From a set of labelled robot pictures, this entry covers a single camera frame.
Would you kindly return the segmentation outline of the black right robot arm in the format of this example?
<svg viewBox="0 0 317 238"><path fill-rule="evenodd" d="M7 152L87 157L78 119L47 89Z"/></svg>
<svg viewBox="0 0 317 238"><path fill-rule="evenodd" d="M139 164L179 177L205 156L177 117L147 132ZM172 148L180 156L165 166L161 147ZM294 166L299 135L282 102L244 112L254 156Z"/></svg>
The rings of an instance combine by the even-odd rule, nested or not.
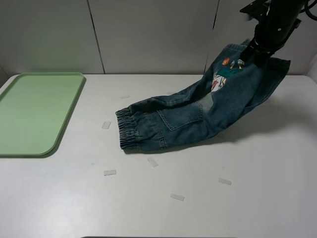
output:
<svg viewBox="0 0 317 238"><path fill-rule="evenodd" d="M284 47L293 31L299 27L299 14L305 13L316 21L317 16L311 12L316 4L315 0L255 0L240 9L248 20L258 21L254 37L240 54L240 59L243 62L252 59L257 67L261 67Z"/></svg>

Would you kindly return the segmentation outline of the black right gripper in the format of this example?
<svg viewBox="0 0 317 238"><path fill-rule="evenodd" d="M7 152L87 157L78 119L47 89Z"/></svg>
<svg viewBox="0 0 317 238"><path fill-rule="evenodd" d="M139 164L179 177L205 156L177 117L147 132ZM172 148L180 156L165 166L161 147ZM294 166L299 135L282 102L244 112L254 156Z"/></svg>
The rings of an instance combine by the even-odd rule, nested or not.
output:
<svg viewBox="0 0 317 238"><path fill-rule="evenodd" d="M251 43L240 54L240 60L246 63L255 55L255 65L262 67L276 52L284 47L293 31L299 27L301 20L294 21L267 20L263 18L255 29Z"/></svg>

